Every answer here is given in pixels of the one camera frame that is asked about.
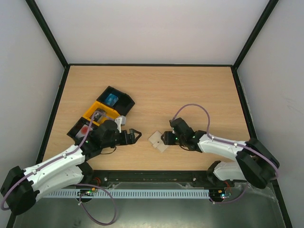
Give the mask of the blue card in bin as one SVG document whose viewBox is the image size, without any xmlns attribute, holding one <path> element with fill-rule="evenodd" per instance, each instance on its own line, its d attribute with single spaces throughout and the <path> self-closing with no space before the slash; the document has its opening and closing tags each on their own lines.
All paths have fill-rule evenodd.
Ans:
<svg viewBox="0 0 304 228">
<path fill-rule="evenodd" d="M 110 93 L 107 98 L 104 100 L 104 102 L 108 105 L 108 106 L 114 106 L 115 103 L 118 101 L 118 96 Z"/>
</svg>

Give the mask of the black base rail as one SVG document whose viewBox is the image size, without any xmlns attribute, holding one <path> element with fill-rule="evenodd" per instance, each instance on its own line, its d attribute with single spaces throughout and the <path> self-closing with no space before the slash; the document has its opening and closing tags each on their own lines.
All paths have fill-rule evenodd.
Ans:
<svg viewBox="0 0 304 228">
<path fill-rule="evenodd" d="M 211 179 L 208 171 L 101 171 L 86 175 L 81 183 L 109 187 L 112 183 L 189 183 L 193 187 L 207 189 L 233 187 L 231 180 Z"/>
</svg>

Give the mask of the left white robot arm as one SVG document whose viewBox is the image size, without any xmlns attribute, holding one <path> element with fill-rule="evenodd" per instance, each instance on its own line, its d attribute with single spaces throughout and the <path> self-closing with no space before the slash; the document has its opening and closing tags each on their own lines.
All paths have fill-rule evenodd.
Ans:
<svg viewBox="0 0 304 228">
<path fill-rule="evenodd" d="M 92 168 L 87 161 L 103 149 L 135 144 L 141 132 L 122 130 L 121 124 L 106 120 L 58 155 L 31 167 L 16 166 L 9 170 L 0 189 L 1 210 L 15 215 L 28 211 L 42 197 L 69 185 L 88 181 Z"/>
</svg>

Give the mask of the yellow bin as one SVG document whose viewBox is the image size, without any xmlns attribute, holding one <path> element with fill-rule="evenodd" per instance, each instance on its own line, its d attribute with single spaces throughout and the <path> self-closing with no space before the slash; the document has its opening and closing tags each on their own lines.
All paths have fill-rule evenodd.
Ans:
<svg viewBox="0 0 304 228">
<path fill-rule="evenodd" d="M 115 120 L 118 116 L 120 116 L 120 114 L 113 108 L 99 101 L 95 101 L 82 117 L 88 121 L 93 117 L 93 123 L 99 126 L 105 120 Z"/>
</svg>

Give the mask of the translucent plastic card holder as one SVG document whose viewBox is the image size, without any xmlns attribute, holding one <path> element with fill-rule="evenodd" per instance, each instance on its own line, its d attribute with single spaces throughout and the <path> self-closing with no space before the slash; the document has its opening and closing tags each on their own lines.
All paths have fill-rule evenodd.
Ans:
<svg viewBox="0 0 304 228">
<path fill-rule="evenodd" d="M 165 150 L 169 148 L 169 145 L 165 145 L 163 140 L 161 139 L 162 133 L 156 131 L 149 138 L 148 142 L 152 145 L 153 148 L 157 149 L 159 152 L 163 153 Z"/>
</svg>

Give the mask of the black bin far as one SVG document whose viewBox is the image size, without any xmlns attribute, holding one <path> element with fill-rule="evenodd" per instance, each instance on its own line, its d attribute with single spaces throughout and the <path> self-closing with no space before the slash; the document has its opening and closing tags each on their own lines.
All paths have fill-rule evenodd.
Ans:
<svg viewBox="0 0 304 228">
<path fill-rule="evenodd" d="M 114 109 L 119 115 L 126 116 L 135 105 L 134 100 L 126 93 L 108 86 L 97 98 L 98 102 Z"/>
</svg>

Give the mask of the black bin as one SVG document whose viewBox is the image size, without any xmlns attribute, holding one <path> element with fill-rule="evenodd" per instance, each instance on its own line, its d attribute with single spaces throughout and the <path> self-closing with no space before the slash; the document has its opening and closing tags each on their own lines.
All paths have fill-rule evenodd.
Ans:
<svg viewBox="0 0 304 228">
<path fill-rule="evenodd" d="M 67 136 L 69 136 L 74 144 L 77 144 L 78 141 L 81 141 L 85 136 L 88 127 L 90 124 L 90 120 L 81 117 L 76 124 L 68 131 Z"/>
<path fill-rule="evenodd" d="M 98 102 L 114 109 L 119 115 L 126 116 L 135 105 L 134 100 L 126 93 L 108 86 L 97 98 Z"/>
</svg>

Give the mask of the black card in bin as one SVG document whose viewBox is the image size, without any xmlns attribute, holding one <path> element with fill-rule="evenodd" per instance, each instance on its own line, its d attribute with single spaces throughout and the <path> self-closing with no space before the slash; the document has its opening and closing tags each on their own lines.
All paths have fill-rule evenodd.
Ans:
<svg viewBox="0 0 304 228">
<path fill-rule="evenodd" d="M 93 118 L 93 121 L 100 123 L 101 120 L 106 116 L 106 112 L 101 109 L 101 108 L 97 108 L 93 114 L 91 115 L 91 119 Z"/>
</svg>

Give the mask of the white red card in bin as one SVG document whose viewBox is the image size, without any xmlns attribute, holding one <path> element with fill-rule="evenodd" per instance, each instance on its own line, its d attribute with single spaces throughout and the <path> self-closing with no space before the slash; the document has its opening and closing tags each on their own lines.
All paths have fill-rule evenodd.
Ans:
<svg viewBox="0 0 304 228">
<path fill-rule="evenodd" d="M 89 129 L 89 128 L 88 128 L 88 125 L 84 124 L 84 125 L 80 128 L 80 130 L 76 133 L 75 137 L 76 137 L 77 139 L 80 139 L 80 138 L 84 137 L 85 134 L 87 133 L 87 130 L 88 130 L 88 129 Z"/>
</svg>

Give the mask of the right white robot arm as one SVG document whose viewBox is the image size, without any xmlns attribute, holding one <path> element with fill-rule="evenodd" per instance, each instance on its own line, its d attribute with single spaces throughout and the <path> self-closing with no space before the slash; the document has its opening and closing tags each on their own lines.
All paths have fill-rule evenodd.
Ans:
<svg viewBox="0 0 304 228">
<path fill-rule="evenodd" d="M 170 126 L 172 130 L 161 136 L 165 145 L 178 145 L 187 151 L 212 153 L 230 160 L 215 161 L 208 168 L 207 180 L 212 186 L 239 180 L 264 189 L 278 175 L 278 160 L 256 138 L 248 141 L 217 138 L 206 131 L 193 131 L 182 118 L 171 121 Z"/>
</svg>

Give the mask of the black bin near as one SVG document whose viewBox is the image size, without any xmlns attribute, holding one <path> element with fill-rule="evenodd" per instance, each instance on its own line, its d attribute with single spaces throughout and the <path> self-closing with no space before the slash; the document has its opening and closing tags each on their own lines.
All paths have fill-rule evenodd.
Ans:
<svg viewBox="0 0 304 228">
<path fill-rule="evenodd" d="M 85 136 L 88 127 L 90 124 L 90 120 L 81 117 L 76 124 L 68 131 L 67 136 L 69 136 L 74 144 L 77 144 L 78 141 L 81 141 Z"/>
</svg>

